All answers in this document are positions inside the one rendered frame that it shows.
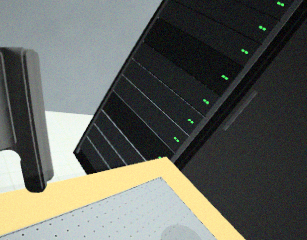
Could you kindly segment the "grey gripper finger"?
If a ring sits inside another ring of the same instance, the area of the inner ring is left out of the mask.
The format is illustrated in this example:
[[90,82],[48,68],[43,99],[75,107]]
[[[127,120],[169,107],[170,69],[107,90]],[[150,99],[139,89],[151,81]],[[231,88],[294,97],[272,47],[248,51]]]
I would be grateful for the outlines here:
[[0,47],[0,151],[20,157],[25,188],[41,193],[54,176],[39,55]]

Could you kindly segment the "grey rectangular base plate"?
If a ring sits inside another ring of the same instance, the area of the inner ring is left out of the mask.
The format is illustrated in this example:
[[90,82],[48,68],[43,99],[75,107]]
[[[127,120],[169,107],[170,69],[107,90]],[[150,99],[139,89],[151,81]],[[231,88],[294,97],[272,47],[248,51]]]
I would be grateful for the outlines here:
[[0,240],[218,240],[162,176]]

